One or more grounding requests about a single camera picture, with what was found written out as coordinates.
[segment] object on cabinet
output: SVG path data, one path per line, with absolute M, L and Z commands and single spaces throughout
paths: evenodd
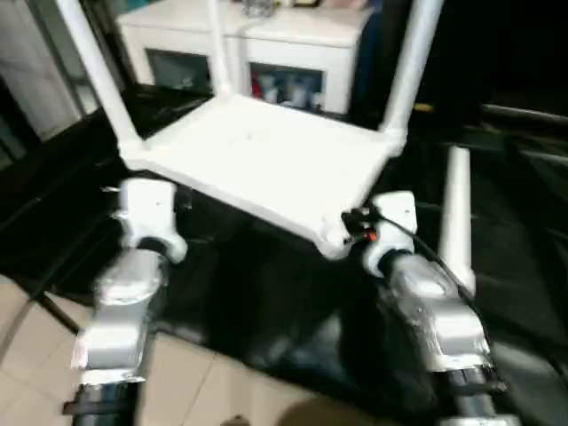
M 253 98 L 271 104 L 319 111 L 323 73 L 311 69 L 250 64 Z

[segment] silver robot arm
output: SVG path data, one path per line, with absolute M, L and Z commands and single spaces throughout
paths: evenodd
M 385 279 L 414 331 L 422 362 L 444 401 L 438 425 L 520 426 L 516 416 L 496 411 L 492 395 L 505 386 L 493 372 L 490 346 L 465 296 L 468 290 L 438 264 L 414 253 L 412 193 L 381 194 L 370 207 L 344 214 L 343 222 L 352 241 L 368 241 L 364 268 Z
M 75 426 L 136 424 L 168 271 L 186 252 L 175 228 L 173 184 L 136 178 L 120 191 L 123 252 L 99 278 L 93 319 L 75 341 L 71 367 L 81 380 L 63 410 Z

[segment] floor tile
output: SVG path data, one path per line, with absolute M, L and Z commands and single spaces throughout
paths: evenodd
M 213 352 L 158 335 L 145 387 L 142 424 L 181 425 L 214 357 Z
M 184 426 L 367 426 L 371 418 L 218 356 Z
M 29 379 L 29 384 L 56 400 L 69 401 L 76 391 L 79 371 L 71 369 L 71 354 L 75 338 L 66 336 L 55 352 Z
M 26 388 L 26 385 L 3 371 L 0 371 L 0 415 Z
M 12 322 L 28 297 L 12 280 L 0 275 L 0 333 Z
M 65 426 L 70 424 L 61 415 L 61 404 L 33 389 L 26 389 L 0 415 L 0 424 L 10 426 Z
M 32 306 L 5 353 L 0 369 L 28 380 L 53 354 L 68 332 L 41 307 Z
M 91 318 L 92 309 L 81 304 L 76 304 L 64 297 L 55 296 L 51 293 L 47 293 L 47 296 L 55 302 L 55 304 L 63 310 L 73 321 L 75 321 L 79 327 L 85 328 Z

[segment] metal rod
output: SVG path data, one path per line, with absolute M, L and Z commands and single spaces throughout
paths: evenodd
M 444 0 L 413 1 L 381 131 L 398 131 L 406 137 L 408 119 L 414 107 L 443 3 Z
M 229 77 L 228 58 L 223 34 L 223 21 L 219 10 L 218 0 L 207 0 L 209 12 L 209 25 L 211 27 L 211 41 L 213 52 L 211 67 L 214 76 L 215 93 L 228 95 L 233 93 L 233 86 Z
M 97 44 L 95 35 L 77 0 L 56 0 L 63 20 L 65 21 L 75 46 L 79 51 L 87 74 L 97 92 L 100 103 L 105 109 L 114 134 L 118 139 L 118 147 L 123 151 L 143 149 L 142 139 L 137 134 L 134 124 L 126 110 L 124 102 L 113 77 L 108 70 L 105 58 Z
M 471 271 L 471 206 L 469 150 L 450 149 L 444 193 L 439 254 L 471 295 L 476 281 Z

